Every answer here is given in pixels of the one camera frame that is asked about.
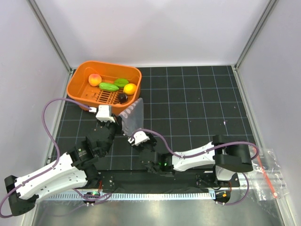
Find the pink dotted zip bag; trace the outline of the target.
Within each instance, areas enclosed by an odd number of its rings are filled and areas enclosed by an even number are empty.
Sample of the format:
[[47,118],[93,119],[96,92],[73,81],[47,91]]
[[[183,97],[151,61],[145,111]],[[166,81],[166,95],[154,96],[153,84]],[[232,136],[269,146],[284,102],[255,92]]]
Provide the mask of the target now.
[[137,129],[142,129],[144,122],[143,99],[137,99],[123,110],[119,116],[122,119],[122,131],[125,136],[130,137]]

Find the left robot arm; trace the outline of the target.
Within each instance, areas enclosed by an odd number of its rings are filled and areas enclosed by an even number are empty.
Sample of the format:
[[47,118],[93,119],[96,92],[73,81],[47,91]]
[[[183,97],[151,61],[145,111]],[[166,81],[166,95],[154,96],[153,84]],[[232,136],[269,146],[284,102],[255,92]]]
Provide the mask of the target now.
[[76,188],[95,188],[100,177],[95,164],[105,157],[115,135],[122,130],[119,117],[101,122],[84,140],[58,156],[50,164],[22,177],[5,178],[5,186],[11,210],[16,217],[31,211],[42,200]]

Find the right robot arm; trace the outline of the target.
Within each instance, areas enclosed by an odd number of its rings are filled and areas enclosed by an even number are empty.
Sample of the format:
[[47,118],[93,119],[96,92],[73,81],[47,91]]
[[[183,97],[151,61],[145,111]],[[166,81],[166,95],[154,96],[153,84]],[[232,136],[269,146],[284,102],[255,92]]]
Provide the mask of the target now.
[[174,152],[167,145],[167,153],[154,150],[156,139],[151,133],[136,132],[133,135],[133,147],[140,154],[140,161],[149,173],[173,177],[177,173],[186,173],[190,169],[212,166],[212,182],[224,186],[236,173],[253,171],[252,161],[258,156],[251,156],[249,147],[252,143],[236,141],[231,137],[216,135],[209,143],[188,151]]

